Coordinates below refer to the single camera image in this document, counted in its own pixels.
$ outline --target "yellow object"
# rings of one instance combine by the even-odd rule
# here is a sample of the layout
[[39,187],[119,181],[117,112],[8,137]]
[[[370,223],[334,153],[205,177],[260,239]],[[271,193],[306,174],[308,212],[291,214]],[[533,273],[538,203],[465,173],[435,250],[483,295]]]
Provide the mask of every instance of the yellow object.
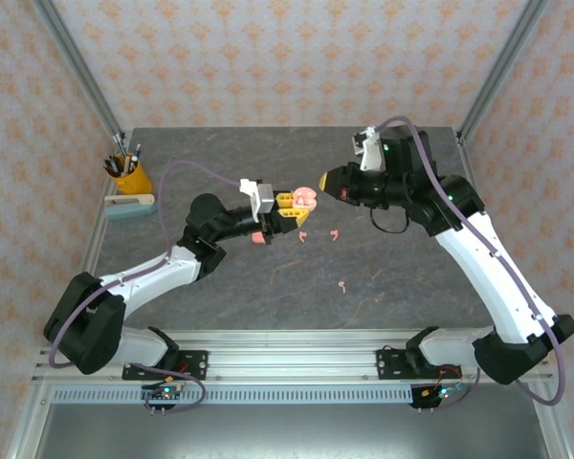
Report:
[[278,208],[290,208],[294,203],[294,197],[291,193],[278,193],[275,197]]
[[319,189],[321,191],[325,191],[325,181],[327,180],[327,172],[325,172],[323,175],[321,175],[321,178],[319,180]]
[[153,184],[151,184],[144,173],[140,160],[138,161],[136,169],[134,169],[134,172],[131,174],[125,177],[111,177],[111,179],[113,179],[115,186],[123,194],[149,194],[153,189]]
[[310,210],[306,208],[280,208],[278,214],[284,218],[295,218],[298,228],[300,228],[310,215]]

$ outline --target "wallpaper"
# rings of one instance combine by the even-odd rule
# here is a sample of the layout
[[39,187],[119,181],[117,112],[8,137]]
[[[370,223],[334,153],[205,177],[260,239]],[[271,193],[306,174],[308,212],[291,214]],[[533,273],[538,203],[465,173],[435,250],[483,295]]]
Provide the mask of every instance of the wallpaper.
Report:
[[[468,151],[508,250],[574,316],[574,0],[549,2]],[[563,348],[574,431],[574,337]]]
[[458,127],[526,0],[56,0],[124,129]]
[[0,458],[80,269],[110,137],[30,0],[0,0]]

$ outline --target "patterned wall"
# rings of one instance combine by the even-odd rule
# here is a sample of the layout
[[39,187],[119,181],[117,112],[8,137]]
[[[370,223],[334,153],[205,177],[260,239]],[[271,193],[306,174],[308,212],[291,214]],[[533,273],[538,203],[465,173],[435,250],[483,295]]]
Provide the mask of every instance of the patterned wall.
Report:
[[458,126],[525,0],[57,0],[121,125]]
[[[469,145],[497,231],[556,311],[574,316],[574,0],[551,0]],[[567,402],[574,429],[574,338]]]
[[0,0],[0,458],[80,269],[109,136],[30,0]]

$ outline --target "black cable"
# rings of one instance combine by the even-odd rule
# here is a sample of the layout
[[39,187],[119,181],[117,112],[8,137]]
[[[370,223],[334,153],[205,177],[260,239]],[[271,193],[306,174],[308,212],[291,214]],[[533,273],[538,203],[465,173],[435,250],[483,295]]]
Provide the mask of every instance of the black cable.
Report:
[[374,228],[376,228],[378,231],[382,231],[386,234],[402,234],[404,232],[407,231],[408,227],[410,226],[410,217],[408,215],[408,212],[404,211],[404,216],[406,217],[406,223],[404,224],[404,227],[402,229],[400,229],[399,231],[389,231],[387,229],[381,228],[378,226],[378,224],[376,223],[376,220],[374,220],[374,209],[370,208],[370,222],[372,222],[372,226]]

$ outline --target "pen holder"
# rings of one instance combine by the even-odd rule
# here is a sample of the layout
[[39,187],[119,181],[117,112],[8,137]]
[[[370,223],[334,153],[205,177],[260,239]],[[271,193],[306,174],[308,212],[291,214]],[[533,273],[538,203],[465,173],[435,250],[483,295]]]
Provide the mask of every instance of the pen holder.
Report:
[[153,184],[151,184],[151,181],[144,173],[140,160],[131,174],[125,177],[111,177],[111,179],[115,182],[117,189],[123,194],[149,194],[153,189]]

